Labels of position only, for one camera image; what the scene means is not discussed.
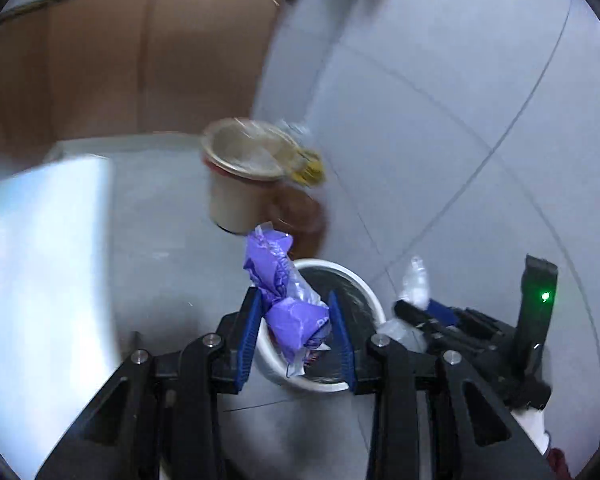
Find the blue white gloved right hand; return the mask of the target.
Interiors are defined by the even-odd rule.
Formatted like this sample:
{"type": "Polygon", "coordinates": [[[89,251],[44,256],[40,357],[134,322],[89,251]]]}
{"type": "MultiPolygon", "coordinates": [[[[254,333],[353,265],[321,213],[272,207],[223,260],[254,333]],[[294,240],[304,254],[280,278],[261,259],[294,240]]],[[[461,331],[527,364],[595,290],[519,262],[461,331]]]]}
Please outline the blue white gloved right hand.
{"type": "Polygon", "coordinates": [[[536,408],[520,408],[510,412],[538,451],[545,455],[550,448],[550,434],[545,428],[544,412],[536,408]]]}

